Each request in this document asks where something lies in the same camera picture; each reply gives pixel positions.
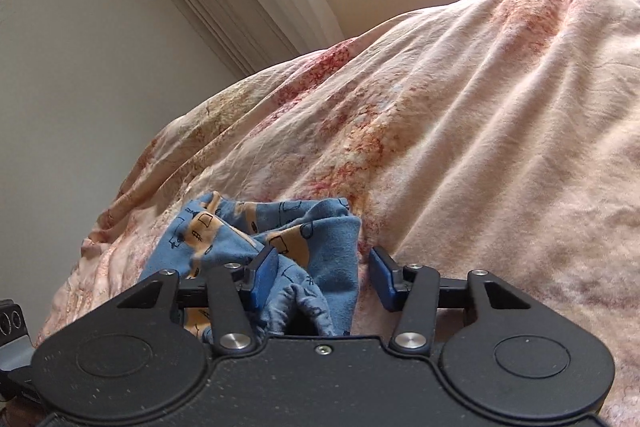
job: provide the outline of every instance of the blue garment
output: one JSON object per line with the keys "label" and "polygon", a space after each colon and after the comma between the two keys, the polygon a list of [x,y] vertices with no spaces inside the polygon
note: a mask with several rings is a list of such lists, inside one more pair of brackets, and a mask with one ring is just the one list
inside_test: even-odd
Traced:
{"label": "blue garment", "polygon": [[[214,192],[180,211],[140,279],[162,268],[185,278],[225,263],[244,265],[271,245],[279,253],[277,276],[264,307],[249,315],[258,337],[283,334],[298,311],[320,335],[348,334],[358,295],[359,231],[344,198],[252,203]],[[211,341],[206,309],[189,309],[185,327]]]}

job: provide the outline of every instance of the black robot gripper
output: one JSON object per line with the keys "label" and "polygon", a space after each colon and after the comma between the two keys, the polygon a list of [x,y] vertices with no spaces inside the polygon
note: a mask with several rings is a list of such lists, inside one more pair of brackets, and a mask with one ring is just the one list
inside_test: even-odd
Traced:
{"label": "black robot gripper", "polygon": [[[37,400],[42,427],[605,426],[607,347],[485,270],[441,279],[375,248],[371,282],[401,312],[388,345],[318,337],[300,316],[260,343],[247,316],[268,293],[260,266],[273,252],[196,279],[159,271],[1,371],[0,391]],[[180,325],[189,307],[208,309],[212,344]],[[466,317],[443,343],[442,308]]]}

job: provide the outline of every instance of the pink bedding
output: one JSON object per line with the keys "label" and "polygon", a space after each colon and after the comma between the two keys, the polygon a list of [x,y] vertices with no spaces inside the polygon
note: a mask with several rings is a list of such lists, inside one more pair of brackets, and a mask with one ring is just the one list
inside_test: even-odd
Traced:
{"label": "pink bedding", "polygon": [[603,415],[640,426],[640,0],[462,0],[255,74],[149,144],[40,340],[138,278],[180,207],[344,196],[362,217],[354,333],[394,317],[365,255],[485,268],[599,336]]}

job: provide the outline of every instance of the bedsheet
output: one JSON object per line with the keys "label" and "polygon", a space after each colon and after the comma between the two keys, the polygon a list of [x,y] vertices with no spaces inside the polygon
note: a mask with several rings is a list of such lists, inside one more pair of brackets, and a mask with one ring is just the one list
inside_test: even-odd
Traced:
{"label": "bedsheet", "polygon": [[134,284],[180,208],[347,198],[353,333],[388,334],[382,245],[444,277],[493,271],[600,337],[602,414],[640,426],[640,0],[461,0],[216,94],[162,130],[97,219],[39,341]]}

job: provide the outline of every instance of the camera lens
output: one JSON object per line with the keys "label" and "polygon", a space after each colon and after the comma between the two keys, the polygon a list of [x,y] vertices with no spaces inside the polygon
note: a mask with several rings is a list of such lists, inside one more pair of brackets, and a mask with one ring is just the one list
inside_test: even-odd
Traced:
{"label": "camera lens", "polygon": [[3,335],[11,333],[11,321],[9,320],[9,315],[6,313],[0,315],[0,332]]}
{"label": "camera lens", "polygon": [[11,322],[17,330],[22,326],[22,317],[20,317],[20,314],[16,310],[11,312]]}

